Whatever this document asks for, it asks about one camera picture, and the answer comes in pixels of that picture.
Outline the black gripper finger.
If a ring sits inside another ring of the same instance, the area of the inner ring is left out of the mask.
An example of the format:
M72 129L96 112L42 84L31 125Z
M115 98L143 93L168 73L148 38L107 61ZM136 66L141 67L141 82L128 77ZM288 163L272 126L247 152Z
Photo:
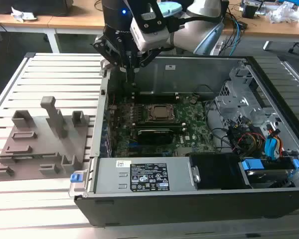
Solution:
M125 72L126 81L131 82L130 58L124 45L123 36L120 33L114 34L112 39L103 34L95 39L92 46L114 67Z
M141 55L133 51L130 56L130 82L134 82L135 74L139 68L147 66L162 52L162 48L149 50Z

